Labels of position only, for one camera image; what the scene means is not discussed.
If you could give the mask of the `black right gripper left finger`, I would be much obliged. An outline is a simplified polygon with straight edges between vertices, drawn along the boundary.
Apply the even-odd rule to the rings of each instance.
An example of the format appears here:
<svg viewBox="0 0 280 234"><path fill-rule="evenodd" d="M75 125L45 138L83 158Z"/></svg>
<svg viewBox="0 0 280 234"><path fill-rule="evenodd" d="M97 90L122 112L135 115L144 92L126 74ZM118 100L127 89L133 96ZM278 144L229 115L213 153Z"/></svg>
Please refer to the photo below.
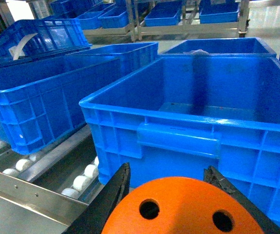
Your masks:
<svg viewBox="0 0 280 234"><path fill-rule="evenodd" d="M121 200L129 194L131 168L124 163L88 205L84 212L64 231L65 234L100 234Z"/></svg>

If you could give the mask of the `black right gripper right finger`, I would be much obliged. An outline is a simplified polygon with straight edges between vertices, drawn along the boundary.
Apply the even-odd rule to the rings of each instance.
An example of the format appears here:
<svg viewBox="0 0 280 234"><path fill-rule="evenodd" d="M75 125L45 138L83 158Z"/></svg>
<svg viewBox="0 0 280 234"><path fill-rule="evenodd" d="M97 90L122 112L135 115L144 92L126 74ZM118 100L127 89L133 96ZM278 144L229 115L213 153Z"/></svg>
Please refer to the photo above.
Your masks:
<svg viewBox="0 0 280 234"><path fill-rule="evenodd" d="M207 169L204 169L203 180L226 192L239 202L259 224L265 234L280 234L280 227L269 219L215 167L209 166Z"/></svg>

